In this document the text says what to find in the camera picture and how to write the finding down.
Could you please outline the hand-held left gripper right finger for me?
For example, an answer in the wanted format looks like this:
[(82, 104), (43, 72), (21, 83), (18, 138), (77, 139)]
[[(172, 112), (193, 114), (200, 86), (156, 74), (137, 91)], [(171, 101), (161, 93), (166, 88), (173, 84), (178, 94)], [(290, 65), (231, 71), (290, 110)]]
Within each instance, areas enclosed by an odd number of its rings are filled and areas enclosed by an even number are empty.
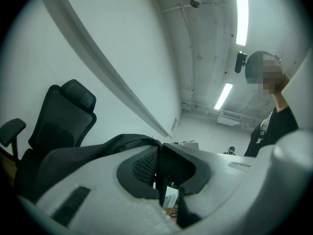
[(252, 162), (252, 158), (165, 144), (157, 157), (156, 188), (163, 203), (166, 185), (172, 181), (178, 187), (178, 219), (176, 224), (165, 216), (154, 219), (155, 228), (245, 229), (250, 204), (239, 187)]

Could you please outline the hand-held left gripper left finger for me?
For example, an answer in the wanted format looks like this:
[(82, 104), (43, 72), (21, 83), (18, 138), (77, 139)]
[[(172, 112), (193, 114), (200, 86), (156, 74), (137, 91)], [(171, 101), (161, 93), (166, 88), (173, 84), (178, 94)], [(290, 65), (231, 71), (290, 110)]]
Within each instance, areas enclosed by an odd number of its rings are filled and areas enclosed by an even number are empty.
[(156, 146), (93, 160), (51, 187), (37, 208), (73, 235), (173, 235), (153, 188)]

